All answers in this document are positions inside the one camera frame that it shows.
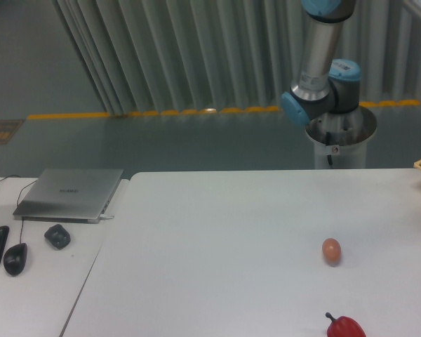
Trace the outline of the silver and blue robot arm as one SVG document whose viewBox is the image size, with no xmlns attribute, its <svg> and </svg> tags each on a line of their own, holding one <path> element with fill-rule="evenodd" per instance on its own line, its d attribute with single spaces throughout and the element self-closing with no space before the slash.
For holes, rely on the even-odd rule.
<svg viewBox="0 0 421 337">
<path fill-rule="evenodd" d="M 361 99 L 421 100 L 421 1 L 302 1 L 309 18 L 300 67 L 281 107 L 306 126 Z"/>
</svg>

